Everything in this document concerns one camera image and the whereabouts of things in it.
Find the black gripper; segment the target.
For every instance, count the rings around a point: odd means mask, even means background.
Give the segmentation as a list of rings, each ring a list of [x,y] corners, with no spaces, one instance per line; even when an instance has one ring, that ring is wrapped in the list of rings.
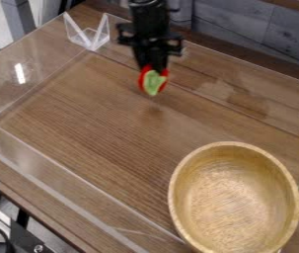
[[[159,32],[148,28],[139,30],[133,23],[117,23],[117,44],[132,49],[139,68],[144,68],[151,61],[152,69],[160,73],[168,57],[180,56],[183,51],[183,36],[165,30]]]

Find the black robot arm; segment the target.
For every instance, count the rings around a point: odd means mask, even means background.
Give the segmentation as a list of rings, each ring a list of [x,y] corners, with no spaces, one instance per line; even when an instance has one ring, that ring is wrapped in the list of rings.
[[[117,23],[117,43],[128,46],[139,68],[151,67],[157,73],[167,68],[168,57],[180,56],[183,36],[169,29],[167,0],[129,0],[132,21]]]

